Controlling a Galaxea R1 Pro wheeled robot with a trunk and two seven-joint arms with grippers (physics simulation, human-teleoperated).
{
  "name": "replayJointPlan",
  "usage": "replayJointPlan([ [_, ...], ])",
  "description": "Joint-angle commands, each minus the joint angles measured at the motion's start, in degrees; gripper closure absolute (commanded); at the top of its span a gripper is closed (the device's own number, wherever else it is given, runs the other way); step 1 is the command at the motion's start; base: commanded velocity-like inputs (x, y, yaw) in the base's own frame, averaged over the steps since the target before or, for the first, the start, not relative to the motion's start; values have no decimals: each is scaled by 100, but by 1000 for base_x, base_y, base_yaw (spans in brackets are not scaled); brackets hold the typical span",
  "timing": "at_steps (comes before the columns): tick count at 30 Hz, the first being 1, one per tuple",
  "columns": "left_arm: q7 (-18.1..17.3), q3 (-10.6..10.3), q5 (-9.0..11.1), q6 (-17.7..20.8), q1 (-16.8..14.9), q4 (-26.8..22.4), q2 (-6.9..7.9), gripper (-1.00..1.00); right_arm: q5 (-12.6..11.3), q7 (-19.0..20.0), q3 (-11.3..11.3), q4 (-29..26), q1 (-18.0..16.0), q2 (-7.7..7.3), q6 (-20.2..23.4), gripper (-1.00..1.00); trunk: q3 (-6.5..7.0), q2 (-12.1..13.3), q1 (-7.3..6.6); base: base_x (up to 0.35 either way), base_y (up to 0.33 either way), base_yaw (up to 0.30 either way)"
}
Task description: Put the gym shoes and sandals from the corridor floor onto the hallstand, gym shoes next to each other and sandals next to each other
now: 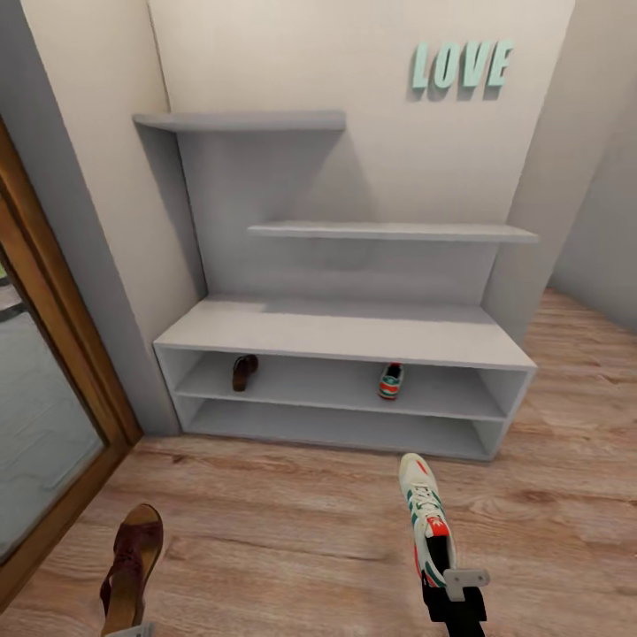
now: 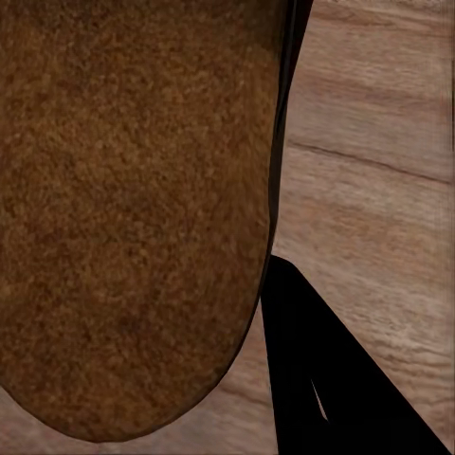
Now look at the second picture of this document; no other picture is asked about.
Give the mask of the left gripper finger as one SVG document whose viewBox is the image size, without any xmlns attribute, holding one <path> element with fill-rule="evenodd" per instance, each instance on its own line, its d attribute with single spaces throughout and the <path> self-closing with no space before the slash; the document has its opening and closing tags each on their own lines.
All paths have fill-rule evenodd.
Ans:
<svg viewBox="0 0 455 455">
<path fill-rule="evenodd" d="M 451 455 L 294 264 L 260 298 L 279 455 Z"/>
</svg>

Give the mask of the sandal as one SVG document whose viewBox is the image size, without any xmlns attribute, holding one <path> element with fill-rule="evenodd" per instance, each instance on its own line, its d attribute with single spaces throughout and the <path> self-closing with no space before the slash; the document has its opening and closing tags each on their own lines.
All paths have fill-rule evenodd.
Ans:
<svg viewBox="0 0 455 455">
<path fill-rule="evenodd" d="M 241 351 L 314 0 L 0 0 L 0 386 L 121 443 Z"/>
</svg>

